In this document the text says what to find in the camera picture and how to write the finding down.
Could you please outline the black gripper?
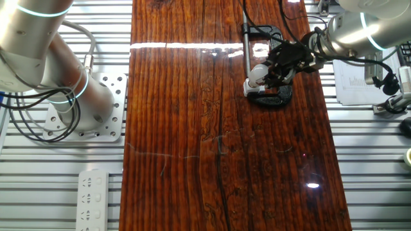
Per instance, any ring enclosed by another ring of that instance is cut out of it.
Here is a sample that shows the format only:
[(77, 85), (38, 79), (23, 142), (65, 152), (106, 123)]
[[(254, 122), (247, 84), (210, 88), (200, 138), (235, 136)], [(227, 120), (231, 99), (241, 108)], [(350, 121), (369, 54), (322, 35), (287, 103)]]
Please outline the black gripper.
[(325, 58), (309, 52), (300, 44), (282, 43), (270, 50), (266, 58), (268, 88), (289, 85), (296, 73), (312, 73), (323, 68)]

